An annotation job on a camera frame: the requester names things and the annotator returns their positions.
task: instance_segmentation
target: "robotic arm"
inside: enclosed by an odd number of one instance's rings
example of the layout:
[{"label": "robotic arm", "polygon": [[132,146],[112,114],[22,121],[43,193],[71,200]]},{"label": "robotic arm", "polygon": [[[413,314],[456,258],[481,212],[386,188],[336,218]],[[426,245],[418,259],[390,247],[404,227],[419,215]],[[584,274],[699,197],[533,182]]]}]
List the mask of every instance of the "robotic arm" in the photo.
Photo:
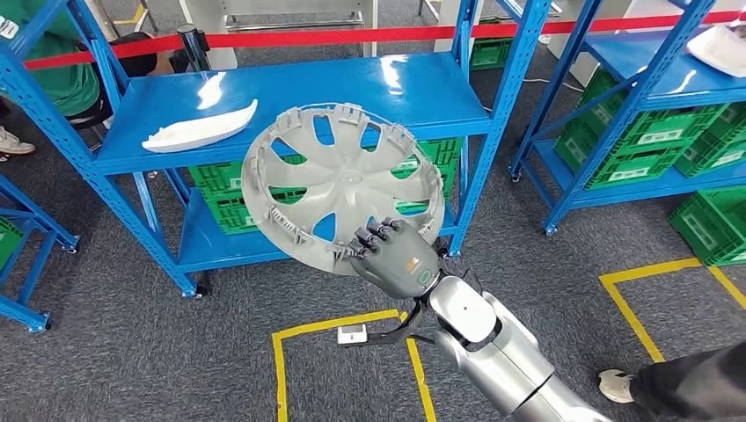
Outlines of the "robotic arm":
[{"label": "robotic arm", "polygon": [[[392,219],[372,222],[355,232],[350,246],[356,253],[352,265],[362,277],[391,297],[413,298],[415,308],[398,329],[344,346],[412,336],[424,312],[433,311],[440,326],[430,337],[500,413],[525,422],[610,422],[554,375],[536,338],[500,301],[444,274],[412,226]],[[351,332],[345,328],[340,332]]]}]

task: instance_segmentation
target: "gray carpet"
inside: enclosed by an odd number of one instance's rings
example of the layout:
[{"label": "gray carpet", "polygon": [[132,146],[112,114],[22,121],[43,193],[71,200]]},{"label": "gray carpet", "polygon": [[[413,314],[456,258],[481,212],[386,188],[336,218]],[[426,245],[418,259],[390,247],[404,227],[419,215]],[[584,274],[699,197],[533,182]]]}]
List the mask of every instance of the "gray carpet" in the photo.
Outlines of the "gray carpet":
[{"label": "gray carpet", "polygon": [[[151,3],[162,33],[180,22],[177,2]],[[115,18],[130,18],[135,8],[129,2],[106,4]],[[414,0],[382,0],[381,11],[381,25],[432,23],[414,16]],[[428,43],[381,46],[384,54],[427,49]],[[255,64],[357,54],[355,46],[260,49],[241,52],[239,60]],[[547,77],[553,65],[541,47],[529,77]],[[488,106],[499,74],[472,75],[472,85]],[[470,280],[474,282],[476,274],[524,321],[559,376],[598,409],[617,421],[657,420],[633,406],[611,404],[596,390],[599,370],[634,370],[650,362],[597,277],[690,257],[685,242],[665,222],[681,198],[573,212],[557,236],[546,237],[539,228],[546,209],[533,186],[528,181],[513,184],[506,174],[516,139],[543,88],[522,88],[466,238],[464,257],[449,266],[459,272],[470,267]],[[566,111],[575,98],[575,93],[563,91],[557,113]],[[360,279],[332,276],[292,261],[211,272],[213,295],[181,299],[25,116],[15,113],[3,124],[39,147],[33,156],[0,164],[3,174],[82,235],[82,241],[77,255],[53,254],[32,298],[35,309],[52,312],[52,330],[30,335],[0,319],[0,420],[273,420],[273,332],[411,306]],[[134,198],[129,179],[120,179]],[[151,187],[168,240],[175,245],[178,203],[163,178]],[[30,259],[28,254],[21,259],[5,293],[17,287]],[[724,273],[746,291],[746,268],[730,267]],[[746,337],[744,310],[705,270],[630,281],[619,289],[668,358]],[[283,342],[291,419],[424,420],[404,345],[340,350],[334,341],[333,331],[322,331]],[[440,420],[502,420],[432,346],[418,348]]]}]

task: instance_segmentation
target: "wheel cover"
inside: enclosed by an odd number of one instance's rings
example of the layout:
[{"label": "wheel cover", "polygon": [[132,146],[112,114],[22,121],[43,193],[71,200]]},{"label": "wheel cover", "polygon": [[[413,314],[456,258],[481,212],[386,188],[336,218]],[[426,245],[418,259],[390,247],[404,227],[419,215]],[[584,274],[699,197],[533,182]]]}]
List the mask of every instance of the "wheel cover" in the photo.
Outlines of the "wheel cover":
[{"label": "wheel cover", "polygon": [[[332,145],[318,140],[314,129],[318,118],[328,119]],[[377,136],[375,150],[361,148],[363,134]],[[286,163],[273,144],[290,147],[305,161]],[[391,170],[410,156],[419,161],[417,170],[405,178],[394,177]],[[270,187],[289,186],[305,189],[295,203],[282,203],[270,191]],[[270,242],[306,265],[337,274],[355,274],[349,264],[355,253],[348,244],[371,217],[403,219],[433,243],[445,210],[441,173],[412,134],[350,104],[294,107],[277,116],[246,154],[241,189],[254,223]],[[395,200],[428,205],[420,214],[402,215]],[[333,238],[327,240],[331,232],[327,238],[314,234],[317,224],[332,214]]]}]

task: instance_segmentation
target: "shoe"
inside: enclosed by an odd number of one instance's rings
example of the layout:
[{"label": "shoe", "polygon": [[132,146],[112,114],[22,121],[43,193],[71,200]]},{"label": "shoe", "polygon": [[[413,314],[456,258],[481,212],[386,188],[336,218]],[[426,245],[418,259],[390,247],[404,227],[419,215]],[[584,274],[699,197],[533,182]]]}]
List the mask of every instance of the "shoe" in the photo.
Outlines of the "shoe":
[{"label": "shoe", "polygon": [[0,153],[14,156],[31,154],[36,150],[30,143],[21,142],[14,134],[0,126]]},{"label": "shoe", "polygon": [[598,388],[601,394],[606,396],[612,402],[631,403],[632,393],[630,392],[630,382],[634,375],[628,375],[618,369],[609,369],[598,375],[601,380]]}]

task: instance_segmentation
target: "black pants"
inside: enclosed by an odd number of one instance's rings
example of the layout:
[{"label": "black pants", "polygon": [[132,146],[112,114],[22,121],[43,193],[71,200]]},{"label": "black pants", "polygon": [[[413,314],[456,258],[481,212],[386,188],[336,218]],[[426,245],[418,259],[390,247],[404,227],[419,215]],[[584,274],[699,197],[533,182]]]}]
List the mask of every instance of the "black pants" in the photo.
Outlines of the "black pants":
[{"label": "black pants", "polygon": [[662,415],[746,416],[746,341],[644,367],[630,390],[635,403]]}]

